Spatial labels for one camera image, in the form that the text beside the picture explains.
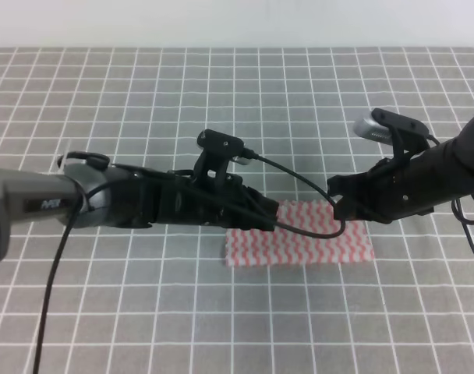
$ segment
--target towel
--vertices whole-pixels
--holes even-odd
[[[333,208],[323,200],[284,201],[278,208],[278,220],[297,228],[318,233],[335,232]],[[263,266],[274,264],[356,263],[374,259],[373,246],[360,221],[346,223],[337,238],[314,239],[282,228],[275,231],[227,230],[225,240],[227,266]]]

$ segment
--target red and white striped towel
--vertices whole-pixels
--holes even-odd
[[[285,201],[278,208],[278,220],[303,230],[329,233],[339,229],[332,211],[325,201]],[[356,263],[374,259],[365,225],[360,221],[347,222],[343,235],[328,240],[308,238],[282,228],[273,232],[230,229],[225,248],[228,266]]]

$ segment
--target wavy pattern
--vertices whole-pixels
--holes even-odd
[[[278,219],[304,230],[323,233],[339,227],[331,206],[324,201],[284,201],[279,207]],[[329,240],[307,238],[281,228],[274,232],[227,230],[228,266],[356,263],[373,259],[365,225],[358,221],[348,222],[343,235]]]

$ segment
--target black cable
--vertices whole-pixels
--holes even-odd
[[[440,141],[432,135],[428,135],[427,139],[435,143],[437,146],[440,145]],[[464,212],[462,211],[462,205],[460,199],[452,200],[451,202],[452,213],[455,218],[461,223],[462,228],[464,229],[465,237],[468,240],[469,247],[471,247],[472,254],[474,255],[474,241],[472,240],[471,232],[469,231],[468,226],[474,225],[474,220],[469,220],[464,217]]]
[[[76,220],[80,214],[82,206],[83,206],[83,197],[81,196],[73,207],[67,226],[65,226],[64,234],[62,235],[62,238],[60,239],[60,243],[58,244],[55,258],[53,260],[53,263],[51,264],[51,269],[48,275],[47,285],[46,285],[46,288],[44,289],[43,306],[41,307],[40,326],[37,333],[36,351],[34,352],[33,374],[38,374],[40,371],[41,351],[43,349],[43,339],[44,339],[44,327],[47,322],[48,306],[50,305],[50,295],[51,295],[51,288],[53,286],[53,281],[57,273],[58,264],[60,263],[60,259],[64,251],[65,244],[67,243],[67,238],[69,237],[69,234],[71,230],[73,229],[74,224],[76,223]]]

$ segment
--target table surface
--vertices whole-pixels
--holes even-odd
[[[374,107],[457,135],[474,115],[474,48],[0,48],[0,168],[55,171],[69,141],[191,168],[209,128],[325,186],[391,153],[352,132]],[[232,170],[275,199],[317,198],[257,162]],[[473,374],[474,258],[450,207],[368,229],[373,263],[252,269],[225,267],[219,228],[75,230],[41,372]],[[12,230],[0,374],[32,368],[61,234]]]

